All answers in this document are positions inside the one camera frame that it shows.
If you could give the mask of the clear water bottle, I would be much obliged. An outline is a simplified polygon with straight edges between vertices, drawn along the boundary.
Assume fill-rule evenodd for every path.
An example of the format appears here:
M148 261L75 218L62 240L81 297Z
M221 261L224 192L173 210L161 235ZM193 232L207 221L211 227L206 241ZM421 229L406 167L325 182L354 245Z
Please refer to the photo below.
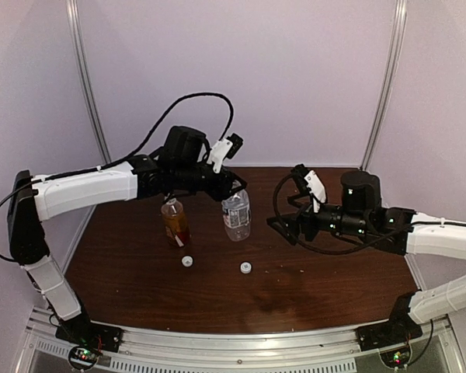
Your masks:
M251 232L251 208L246 190L240 190L221 202L224 229L233 242L247 239Z

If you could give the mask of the brown tea bottle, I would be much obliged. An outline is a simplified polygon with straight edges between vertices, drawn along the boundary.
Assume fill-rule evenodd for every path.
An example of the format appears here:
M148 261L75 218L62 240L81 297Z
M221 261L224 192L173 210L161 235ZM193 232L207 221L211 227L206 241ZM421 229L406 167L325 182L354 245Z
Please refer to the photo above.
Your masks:
M168 199L161 207L165 233L171 246L183 248L190 242L190 226L183 204L176 198Z

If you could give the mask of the white water bottle cap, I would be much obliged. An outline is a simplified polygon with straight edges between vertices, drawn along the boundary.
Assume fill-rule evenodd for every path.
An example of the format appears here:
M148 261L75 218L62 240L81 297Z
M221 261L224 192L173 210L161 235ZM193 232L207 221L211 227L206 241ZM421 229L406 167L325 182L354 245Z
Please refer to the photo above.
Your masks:
M250 274L252 271L252 264L249 262L243 262L240 264L240 271L242 274Z

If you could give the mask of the white tea bottle cap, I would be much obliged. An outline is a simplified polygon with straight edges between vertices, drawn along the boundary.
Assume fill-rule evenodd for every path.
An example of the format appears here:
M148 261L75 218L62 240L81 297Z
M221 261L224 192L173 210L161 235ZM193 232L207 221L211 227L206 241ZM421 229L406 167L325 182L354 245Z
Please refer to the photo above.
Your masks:
M181 262L184 267L191 267L194 263L194 260L191 256L184 256L181 259Z

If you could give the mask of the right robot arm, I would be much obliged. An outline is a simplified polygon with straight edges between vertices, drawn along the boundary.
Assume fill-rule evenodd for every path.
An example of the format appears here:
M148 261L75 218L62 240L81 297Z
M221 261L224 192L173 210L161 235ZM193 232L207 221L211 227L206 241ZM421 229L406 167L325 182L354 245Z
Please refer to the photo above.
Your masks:
M363 170L341 175L340 204L330 204L318 175L295 166L273 191L274 216L266 223L291 245L322 255L333 251L312 245L327 232L351 247L398 256L435 255L466 260L466 222L436 218L403 207L383 207L379 178Z

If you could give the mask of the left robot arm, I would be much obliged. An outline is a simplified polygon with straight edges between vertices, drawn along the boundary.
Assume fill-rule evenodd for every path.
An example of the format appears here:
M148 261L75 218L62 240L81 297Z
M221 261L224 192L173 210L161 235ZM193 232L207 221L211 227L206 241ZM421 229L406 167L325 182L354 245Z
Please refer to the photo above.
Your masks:
M170 129L165 144L150 155L132 155L116 166L98 166L64 176L17 174L7 214L9 252L39 292L66 322L67 334L80 345L96 338L96 328L81 315L82 303L50 255L42 227L60 214L114 201L141 200L176 191L206 193L223 201L246 182L224 167L242 147L237 134L208 147L205 133L185 126ZM199 158L207 147L206 158Z

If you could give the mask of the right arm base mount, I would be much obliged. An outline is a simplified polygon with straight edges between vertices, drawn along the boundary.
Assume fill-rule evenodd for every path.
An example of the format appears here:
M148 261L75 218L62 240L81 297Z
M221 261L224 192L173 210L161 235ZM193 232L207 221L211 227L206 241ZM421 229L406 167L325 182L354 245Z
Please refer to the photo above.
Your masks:
M381 353L381 361L387 368L407 368L412 362L410 343L423 335L421 326L409 316L409 303L414 294L409 292L399 296L388 320L356 329L361 351L385 349Z

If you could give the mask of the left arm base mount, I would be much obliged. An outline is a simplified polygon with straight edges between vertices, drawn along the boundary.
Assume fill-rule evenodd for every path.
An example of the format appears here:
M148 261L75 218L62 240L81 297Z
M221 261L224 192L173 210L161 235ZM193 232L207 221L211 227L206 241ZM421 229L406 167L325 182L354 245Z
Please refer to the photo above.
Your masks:
M57 328L56 338L72 344L67 359L75 371L86 372L95 367L104 352L120 350L123 330L93 322L84 305L81 313L69 320L62 319L54 306L50 305L50 309L53 314L49 320Z

